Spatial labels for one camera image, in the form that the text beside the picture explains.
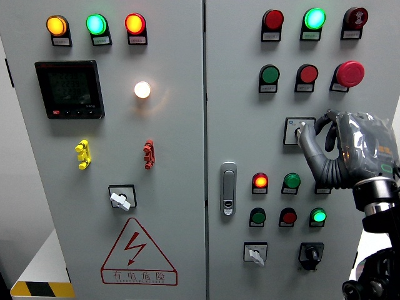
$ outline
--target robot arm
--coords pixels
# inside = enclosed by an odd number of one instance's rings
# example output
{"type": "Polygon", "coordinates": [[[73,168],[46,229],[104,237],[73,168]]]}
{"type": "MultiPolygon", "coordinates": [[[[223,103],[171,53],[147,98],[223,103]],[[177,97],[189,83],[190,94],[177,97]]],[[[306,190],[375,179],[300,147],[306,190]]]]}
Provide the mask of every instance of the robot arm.
{"type": "Polygon", "coordinates": [[[391,240],[391,248],[366,258],[358,281],[342,285],[345,299],[400,299],[400,189],[394,180],[400,171],[393,129],[371,114],[329,109],[314,127],[303,123],[296,136],[316,183],[351,188],[356,208],[366,215],[364,230],[388,233],[391,240]],[[329,123],[325,150],[332,151],[337,140],[335,160],[328,159],[316,142],[329,123]]]}

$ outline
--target red emergency stop button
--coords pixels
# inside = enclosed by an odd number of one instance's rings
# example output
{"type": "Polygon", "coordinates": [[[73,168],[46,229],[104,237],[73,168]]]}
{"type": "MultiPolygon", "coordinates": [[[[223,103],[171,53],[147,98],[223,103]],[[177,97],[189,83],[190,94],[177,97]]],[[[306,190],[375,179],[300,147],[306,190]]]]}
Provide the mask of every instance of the red emergency stop button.
{"type": "Polygon", "coordinates": [[[368,12],[363,7],[352,7],[344,15],[344,22],[350,29],[361,29],[368,21],[368,12]]]}
{"type": "Polygon", "coordinates": [[[291,207],[284,208],[279,217],[279,227],[294,227],[294,222],[298,219],[298,215],[291,207]]]}
{"type": "Polygon", "coordinates": [[[364,66],[358,61],[346,61],[336,71],[339,84],[347,88],[358,85],[364,78],[364,66]]]}
{"type": "Polygon", "coordinates": [[[364,67],[360,62],[346,61],[336,68],[329,90],[347,93],[349,88],[358,85],[363,80],[364,73],[364,67]]]}

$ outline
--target lightning bolt symbol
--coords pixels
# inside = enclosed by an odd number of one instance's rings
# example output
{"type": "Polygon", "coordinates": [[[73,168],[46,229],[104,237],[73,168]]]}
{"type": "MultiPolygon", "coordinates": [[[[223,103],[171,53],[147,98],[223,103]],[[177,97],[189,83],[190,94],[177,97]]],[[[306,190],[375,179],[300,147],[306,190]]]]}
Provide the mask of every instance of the lightning bolt symbol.
{"type": "Polygon", "coordinates": [[[126,247],[125,247],[125,249],[124,249],[124,251],[125,251],[125,250],[134,249],[134,248],[140,248],[139,251],[136,253],[136,255],[135,255],[132,259],[129,260],[129,262],[128,262],[128,264],[127,264],[128,266],[130,266],[131,264],[134,263],[135,257],[138,256],[139,253],[143,250],[143,248],[147,245],[147,244],[140,244],[140,245],[132,246],[132,243],[134,242],[134,240],[135,240],[138,236],[139,236],[139,233],[138,233],[138,232],[135,232],[135,233],[133,234],[133,236],[131,237],[131,239],[129,240],[129,243],[126,245],[126,247]]]}

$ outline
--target indicator light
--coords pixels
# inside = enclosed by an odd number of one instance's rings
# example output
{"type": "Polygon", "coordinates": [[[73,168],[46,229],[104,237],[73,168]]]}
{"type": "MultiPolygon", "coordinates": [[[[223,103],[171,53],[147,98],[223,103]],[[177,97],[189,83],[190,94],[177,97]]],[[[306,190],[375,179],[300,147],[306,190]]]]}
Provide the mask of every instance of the indicator light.
{"type": "Polygon", "coordinates": [[[289,173],[283,179],[282,194],[297,195],[301,184],[300,176],[296,173],[289,173]]]}
{"type": "Polygon", "coordinates": [[[53,36],[62,36],[67,32],[67,22],[62,16],[51,16],[46,22],[47,30],[53,36]]]}
{"type": "Polygon", "coordinates": [[[276,93],[278,91],[279,69],[267,64],[262,67],[259,75],[258,92],[259,93],[276,93]]]}
{"type": "Polygon", "coordinates": [[[326,212],[323,208],[314,208],[310,213],[309,227],[324,227],[326,212]]]}
{"type": "Polygon", "coordinates": [[[304,17],[304,23],[308,29],[317,30],[322,28],[325,23],[325,12],[321,8],[312,8],[304,17]]]}
{"type": "Polygon", "coordinates": [[[284,208],[279,216],[279,227],[294,227],[294,222],[296,222],[297,219],[298,215],[293,208],[284,208]]]}
{"type": "Polygon", "coordinates": [[[135,85],[134,92],[137,97],[145,99],[150,95],[150,84],[146,81],[140,81],[135,85]]]}
{"type": "Polygon", "coordinates": [[[306,11],[302,20],[300,41],[319,41],[326,20],[321,8],[312,8],[306,11]]]}
{"type": "Polygon", "coordinates": [[[69,24],[65,17],[60,15],[49,16],[46,21],[46,28],[50,33],[53,46],[72,47],[69,24]]]}
{"type": "Polygon", "coordinates": [[[98,36],[106,31],[107,23],[102,15],[92,14],[86,19],[86,27],[91,34],[98,36]]]}
{"type": "Polygon", "coordinates": [[[250,212],[250,227],[264,227],[265,220],[267,219],[265,210],[261,207],[256,207],[250,212]]]}
{"type": "Polygon", "coordinates": [[[257,188],[264,188],[264,187],[267,185],[267,179],[264,178],[264,177],[258,177],[258,178],[256,179],[256,182],[254,183],[254,185],[255,185],[257,188]]]}
{"type": "Polygon", "coordinates": [[[268,176],[264,173],[257,173],[252,177],[251,181],[252,194],[267,194],[268,193],[268,176]]]}
{"type": "Polygon", "coordinates": [[[107,20],[101,14],[91,14],[86,19],[93,46],[112,45],[107,20]]]}
{"type": "Polygon", "coordinates": [[[368,12],[363,7],[352,7],[343,16],[341,39],[361,39],[368,12]]]}
{"type": "Polygon", "coordinates": [[[146,22],[140,14],[129,14],[125,19],[125,27],[131,34],[141,34],[146,27],[146,22]]]}
{"type": "Polygon", "coordinates": [[[283,13],[276,9],[268,10],[262,17],[261,41],[279,42],[281,40],[283,13]]]}
{"type": "Polygon", "coordinates": [[[148,32],[146,20],[136,12],[128,14],[125,18],[127,43],[129,45],[147,45],[148,32]]]}
{"type": "Polygon", "coordinates": [[[349,88],[363,80],[364,74],[364,66],[360,62],[346,61],[336,68],[329,90],[347,93],[349,88]]]}
{"type": "Polygon", "coordinates": [[[312,64],[303,64],[297,70],[296,85],[294,91],[296,93],[312,93],[314,92],[315,80],[318,77],[318,69],[312,64]]]}
{"type": "Polygon", "coordinates": [[[285,185],[290,189],[296,189],[300,186],[300,177],[296,173],[291,173],[284,178],[285,185]]]}

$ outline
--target red push button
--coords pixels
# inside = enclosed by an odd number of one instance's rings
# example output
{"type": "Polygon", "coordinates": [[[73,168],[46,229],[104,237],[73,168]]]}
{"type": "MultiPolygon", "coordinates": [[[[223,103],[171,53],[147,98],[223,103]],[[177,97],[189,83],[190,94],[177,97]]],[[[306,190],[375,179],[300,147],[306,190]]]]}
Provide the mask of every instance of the red push button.
{"type": "Polygon", "coordinates": [[[340,85],[351,88],[363,80],[364,73],[364,67],[360,62],[346,61],[337,69],[336,79],[340,85]]]}
{"type": "Polygon", "coordinates": [[[298,219],[298,215],[291,207],[282,209],[279,216],[279,227],[294,227],[294,222],[298,219]]]}
{"type": "Polygon", "coordinates": [[[300,79],[305,83],[311,83],[318,77],[318,70],[315,66],[308,65],[300,72],[300,79]]]}
{"type": "Polygon", "coordinates": [[[283,13],[275,9],[267,11],[264,15],[264,24],[269,29],[281,28],[283,24],[283,13]]]}
{"type": "Polygon", "coordinates": [[[364,27],[368,21],[368,12],[363,7],[352,7],[347,10],[344,15],[344,22],[346,22],[349,29],[358,30],[364,27]]]}

